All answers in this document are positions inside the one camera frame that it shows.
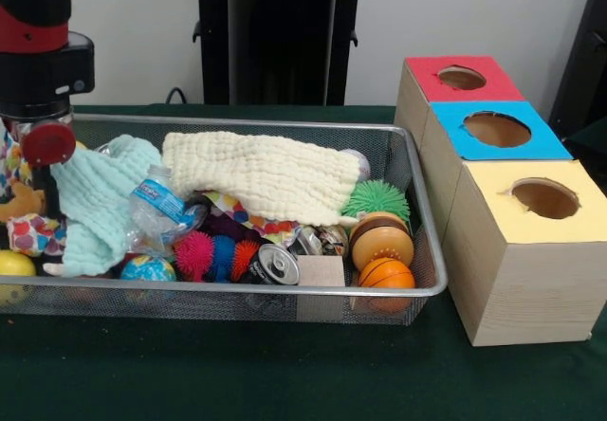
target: white wall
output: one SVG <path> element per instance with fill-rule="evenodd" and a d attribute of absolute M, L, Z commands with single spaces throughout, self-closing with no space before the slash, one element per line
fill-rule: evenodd
<path fill-rule="evenodd" d="M 490 54 L 547 117 L 585 0 L 359 0 L 349 104 L 394 104 L 405 56 Z M 202 99 L 197 0 L 73 0 L 71 27 L 97 46 L 80 103 Z"/>

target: stacked boxes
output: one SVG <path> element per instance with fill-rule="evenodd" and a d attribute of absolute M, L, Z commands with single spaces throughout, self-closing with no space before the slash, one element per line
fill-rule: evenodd
<path fill-rule="evenodd" d="M 473 345 L 586 339 L 607 298 L 607 199 L 491 58 L 408 59 L 414 135 Z"/>

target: green spiky ball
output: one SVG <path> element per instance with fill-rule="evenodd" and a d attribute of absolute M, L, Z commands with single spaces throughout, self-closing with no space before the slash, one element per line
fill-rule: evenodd
<path fill-rule="evenodd" d="M 411 214 L 405 194 L 395 186 L 381 180 L 359 183 L 350 196 L 350 201 L 341 213 L 357 217 L 361 212 L 385 211 L 409 222 Z"/>

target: circular hole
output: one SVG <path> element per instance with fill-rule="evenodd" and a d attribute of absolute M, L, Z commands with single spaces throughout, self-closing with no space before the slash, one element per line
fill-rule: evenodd
<path fill-rule="evenodd" d="M 541 217 L 564 219 L 579 209 L 578 196 L 550 179 L 529 178 L 516 183 L 512 194 Z"/>
<path fill-rule="evenodd" d="M 479 141 L 498 148 L 516 148 L 531 139 L 531 131 L 526 125 L 501 113 L 474 113 L 464 119 L 464 125 Z"/>
<path fill-rule="evenodd" d="M 444 84 L 463 91 L 479 89 L 487 84 L 483 75 L 476 70 L 461 65 L 451 65 L 443 68 L 438 72 L 438 78 Z"/>

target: soda can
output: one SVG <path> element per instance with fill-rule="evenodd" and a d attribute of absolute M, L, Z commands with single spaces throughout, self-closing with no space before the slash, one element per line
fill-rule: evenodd
<path fill-rule="evenodd" d="M 273 244 L 259 247 L 243 276 L 243 284 L 297 285 L 300 268 L 286 249 Z"/>
<path fill-rule="evenodd" d="M 259 247 L 251 259 L 248 272 L 241 284 L 297 285 L 300 269 L 297 260 L 283 247 L 265 244 Z M 288 308 L 285 295 L 262 295 L 250 293 L 245 301 L 251 309 L 264 317 L 280 317 Z"/>
<path fill-rule="evenodd" d="M 348 234 L 340 226 L 302 227 L 295 242 L 288 248 L 293 255 L 348 256 Z"/>

